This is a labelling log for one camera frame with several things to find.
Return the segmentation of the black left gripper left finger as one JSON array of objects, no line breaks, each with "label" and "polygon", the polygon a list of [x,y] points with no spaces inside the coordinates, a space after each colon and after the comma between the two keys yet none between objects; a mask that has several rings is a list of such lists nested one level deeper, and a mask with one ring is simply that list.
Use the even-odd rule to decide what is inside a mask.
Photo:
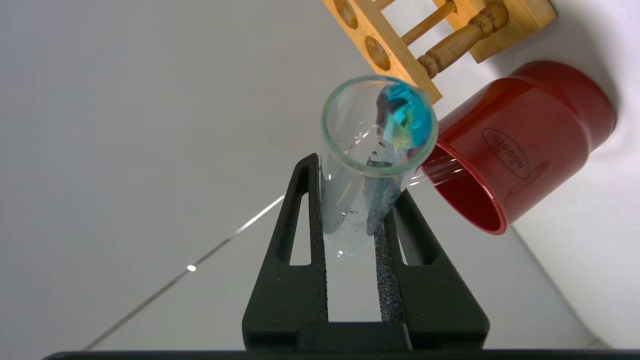
[{"label": "black left gripper left finger", "polygon": [[[246,350],[288,351],[299,329],[329,320],[327,266],[320,214],[319,157],[297,162],[269,246],[242,317]],[[301,201],[308,196],[310,262],[290,264]]]}]

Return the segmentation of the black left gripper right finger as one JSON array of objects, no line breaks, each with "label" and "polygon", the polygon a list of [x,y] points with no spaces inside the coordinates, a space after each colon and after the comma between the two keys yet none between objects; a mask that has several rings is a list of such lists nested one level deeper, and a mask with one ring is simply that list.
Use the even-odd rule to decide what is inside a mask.
[{"label": "black left gripper right finger", "polygon": [[414,350],[483,348],[486,313],[408,191],[374,233],[383,322],[400,322]]}]

